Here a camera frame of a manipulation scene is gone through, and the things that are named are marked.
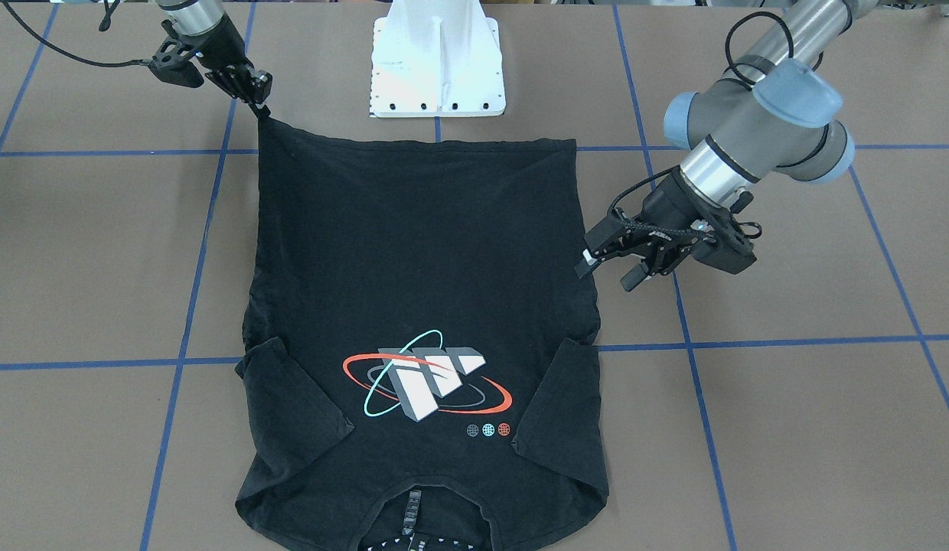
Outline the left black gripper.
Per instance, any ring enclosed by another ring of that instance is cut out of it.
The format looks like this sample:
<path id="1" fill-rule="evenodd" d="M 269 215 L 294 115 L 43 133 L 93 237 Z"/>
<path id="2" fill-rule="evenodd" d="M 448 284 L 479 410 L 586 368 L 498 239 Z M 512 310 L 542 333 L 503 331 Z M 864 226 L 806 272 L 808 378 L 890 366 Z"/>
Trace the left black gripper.
<path id="1" fill-rule="evenodd" d="M 668 275 L 673 269 L 671 261 L 682 256 L 682 250 L 696 242 L 709 240 L 709 231 L 695 229 L 694 224 L 703 222 L 699 212 L 700 202 L 685 182 L 678 167 L 671 168 L 657 187 L 643 199 L 642 210 L 637 220 L 641 229 L 639 237 L 648 244 L 652 253 L 640 256 L 634 245 L 625 244 L 637 224 L 630 217 L 604 216 L 599 223 L 586 231 L 582 260 L 575 266 L 577 278 L 591 275 L 600 264 L 612 258 L 632 256 L 640 258 L 637 265 L 621 277 L 621 287 L 632 292 L 642 282 Z"/>

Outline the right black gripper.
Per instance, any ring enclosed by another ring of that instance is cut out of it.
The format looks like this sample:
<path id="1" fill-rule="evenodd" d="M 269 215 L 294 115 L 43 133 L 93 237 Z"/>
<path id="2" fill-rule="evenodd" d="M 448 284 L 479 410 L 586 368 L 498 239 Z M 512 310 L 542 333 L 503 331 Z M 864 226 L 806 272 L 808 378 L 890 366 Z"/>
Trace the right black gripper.
<path id="1" fill-rule="evenodd" d="M 245 41 L 229 17 L 220 18 L 215 28 L 201 36 L 199 63 L 206 77 L 217 86 L 227 86 L 230 97 L 254 106 L 254 116 L 265 121 L 271 116 L 264 105 L 272 88 L 272 74 L 252 67 L 245 55 Z"/>

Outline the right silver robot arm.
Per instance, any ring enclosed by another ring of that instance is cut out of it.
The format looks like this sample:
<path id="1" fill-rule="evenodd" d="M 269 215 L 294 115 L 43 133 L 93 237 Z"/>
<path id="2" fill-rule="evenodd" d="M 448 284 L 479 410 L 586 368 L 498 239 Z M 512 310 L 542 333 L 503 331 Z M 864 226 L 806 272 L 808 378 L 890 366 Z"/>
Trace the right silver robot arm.
<path id="1" fill-rule="evenodd" d="M 159 1 L 167 37 L 149 60 L 150 72 L 163 83 L 188 88 L 214 83 L 239 99 L 259 119 L 271 115 L 265 106 L 272 74 L 257 70 L 245 52 L 245 41 L 220 1 Z"/>

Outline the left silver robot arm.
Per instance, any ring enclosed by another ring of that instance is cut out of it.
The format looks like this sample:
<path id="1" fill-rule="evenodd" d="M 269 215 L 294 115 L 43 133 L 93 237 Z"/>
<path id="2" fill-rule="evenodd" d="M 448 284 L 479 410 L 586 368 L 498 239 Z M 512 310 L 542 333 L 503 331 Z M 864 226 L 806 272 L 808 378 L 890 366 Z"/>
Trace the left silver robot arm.
<path id="1" fill-rule="evenodd" d="M 636 266 L 621 278 L 631 292 L 687 258 L 727 273 L 753 265 L 762 229 L 737 216 L 753 201 L 755 185 L 772 172 L 826 184 L 853 163 L 855 139 L 837 119 L 843 98 L 817 68 L 827 45 L 876 6 L 799 1 L 782 15 L 766 11 L 773 27 L 744 54 L 724 52 L 719 80 L 670 102 L 664 136 L 686 157 L 645 179 L 653 189 L 636 215 L 612 200 L 585 235 L 576 275 L 633 256 Z"/>

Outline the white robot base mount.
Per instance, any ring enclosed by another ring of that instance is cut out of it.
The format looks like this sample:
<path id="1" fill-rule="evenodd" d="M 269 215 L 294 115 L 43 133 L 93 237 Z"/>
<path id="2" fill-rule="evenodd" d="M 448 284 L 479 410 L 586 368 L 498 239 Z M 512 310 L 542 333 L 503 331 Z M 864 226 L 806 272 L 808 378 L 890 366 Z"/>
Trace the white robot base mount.
<path id="1" fill-rule="evenodd" d="M 373 24 L 374 118 L 501 116 L 499 25 L 478 1 L 393 1 Z"/>

